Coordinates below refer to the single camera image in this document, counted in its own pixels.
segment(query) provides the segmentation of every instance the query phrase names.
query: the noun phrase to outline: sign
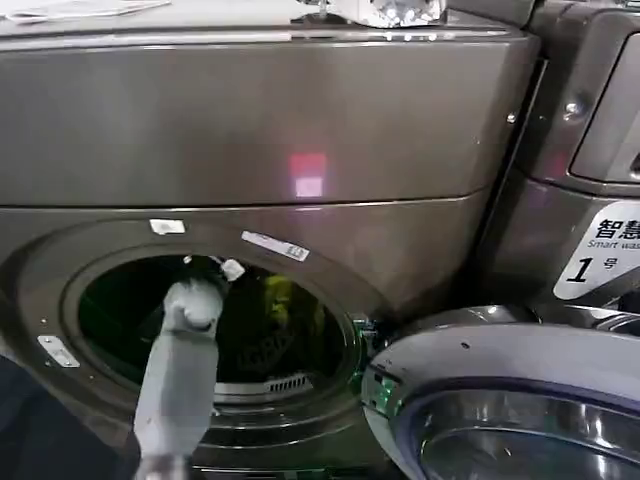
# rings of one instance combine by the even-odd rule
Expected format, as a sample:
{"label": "sign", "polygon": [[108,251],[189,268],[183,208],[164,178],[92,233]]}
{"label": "sign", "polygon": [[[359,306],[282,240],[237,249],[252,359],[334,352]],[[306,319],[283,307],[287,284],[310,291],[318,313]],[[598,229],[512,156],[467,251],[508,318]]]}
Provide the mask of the sign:
{"label": "sign", "polygon": [[572,300],[640,267],[640,202],[607,205],[591,221],[553,293]]}
{"label": "sign", "polygon": [[149,220],[149,225],[153,233],[157,233],[158,235],[185,233],[187,231],[182,220],[152,218]]}

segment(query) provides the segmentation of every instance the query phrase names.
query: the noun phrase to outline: washing machine door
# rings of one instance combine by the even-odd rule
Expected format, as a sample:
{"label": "washing machine door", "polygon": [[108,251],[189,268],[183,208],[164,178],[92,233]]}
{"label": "washing machine door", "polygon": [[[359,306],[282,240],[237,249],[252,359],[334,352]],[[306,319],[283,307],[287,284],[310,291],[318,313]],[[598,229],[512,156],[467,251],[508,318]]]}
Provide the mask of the washing machine door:
{"label": "washing machine door", "polygon": [[640,317],[538,313],[446,312],[374,358],[365,415],[409,478],[640,478]]}

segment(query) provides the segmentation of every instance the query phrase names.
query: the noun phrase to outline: door glass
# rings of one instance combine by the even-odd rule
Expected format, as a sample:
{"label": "door glass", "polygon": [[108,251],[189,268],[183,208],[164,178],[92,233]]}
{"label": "door glass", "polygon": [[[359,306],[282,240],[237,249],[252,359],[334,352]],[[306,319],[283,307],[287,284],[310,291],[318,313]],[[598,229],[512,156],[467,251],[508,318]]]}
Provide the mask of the door glass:
{"label": "door glass", "polygon": [[563,440],[509,431],[465,431],[425,444],[426,472],[441,480],[622,480],[637,465]]}
{"label": "door glass", "polygon": [[411,424],[429,478],[640,478],[640,418],[633,415],[559,395],[497,390],[447,392],[420,412]]}

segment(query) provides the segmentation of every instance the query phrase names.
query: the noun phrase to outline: washing machine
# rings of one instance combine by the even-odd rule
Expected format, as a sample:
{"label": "washing machine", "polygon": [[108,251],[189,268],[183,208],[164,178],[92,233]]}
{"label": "washing machine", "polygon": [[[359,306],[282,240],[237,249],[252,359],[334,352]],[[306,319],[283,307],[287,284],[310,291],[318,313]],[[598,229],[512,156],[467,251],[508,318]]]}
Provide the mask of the washing machine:
{"label": "washing machine", "polygon": [[547,2],[530,25],[540,75],[477,254],[482,295],[629,306],[640,284],[638,12]]}
{"label": "washing machine", "polygon": [[111,446],[162,298],[195,269],[228,283],[221,415],[195,465],[387,463],[363,367],[384,332],[447,305],[538,41],[458,11],[405,29],[320,6],[0,23],[0,329]]}

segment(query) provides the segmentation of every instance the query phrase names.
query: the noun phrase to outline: white sticker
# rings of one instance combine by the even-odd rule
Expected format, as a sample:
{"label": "white sticker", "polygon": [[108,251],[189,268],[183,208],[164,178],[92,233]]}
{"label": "white sticker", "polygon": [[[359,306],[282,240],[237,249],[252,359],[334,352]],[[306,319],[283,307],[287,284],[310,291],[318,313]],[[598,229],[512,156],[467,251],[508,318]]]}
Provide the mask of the white sticker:
{"label": "white sticker", "polygon": [[299,247],[293,243],[281,242],[280,240],[267,237],[260,233],[242,232],[242,239],[249,243],[253,243],[254,245],[266,248],[267,250],[271,250],[272,252],[284,255],[285,257],[297,260],[298,262],[304,262],[309,256],[309,250],[306,248]]}
{"label": "white sticker", "polygon": [[152,218],[149,220],[151,230],[158,235],[167,235],[169,233],[185,233],[187,229],[184,227],[182,220],[164,220],[160,218]]}
{"label": "white sticker", "polygon": [[246,271],[240,262],[233,258],[225,260],[225,262],[220,265],[220,270],[222,270],[222,273],[229,282],[235,282],[244,275],[244,272]]}
{"label": "white sticker", "polygon": [[615,202],[593,218],[553,293],[562,300],[579,298],[637,267],[640,202]]}

